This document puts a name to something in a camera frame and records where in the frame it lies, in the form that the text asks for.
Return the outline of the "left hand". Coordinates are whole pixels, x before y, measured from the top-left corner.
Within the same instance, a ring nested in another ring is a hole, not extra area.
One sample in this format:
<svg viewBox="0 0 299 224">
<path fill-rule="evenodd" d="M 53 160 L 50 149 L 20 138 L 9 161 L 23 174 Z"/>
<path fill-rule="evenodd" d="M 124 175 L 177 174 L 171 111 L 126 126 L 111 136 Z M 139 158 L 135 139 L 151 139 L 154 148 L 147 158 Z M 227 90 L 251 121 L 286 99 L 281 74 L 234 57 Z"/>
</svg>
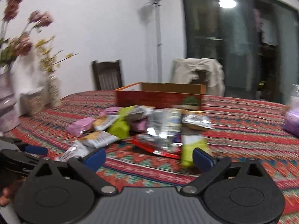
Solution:
<svg viewBox="0 0 299 224">
<path fill-rule="evenodd" d="M 14 196 L 18 192 L 18 189 L 21 187 L 24 181 L 25 178 L 14 180 L 10 183 L 10 185 L 2 189 L 0 198 L 1 207 L 5 207 L 10 203 L 10 201 L 14 198 Z"/>
</svg>

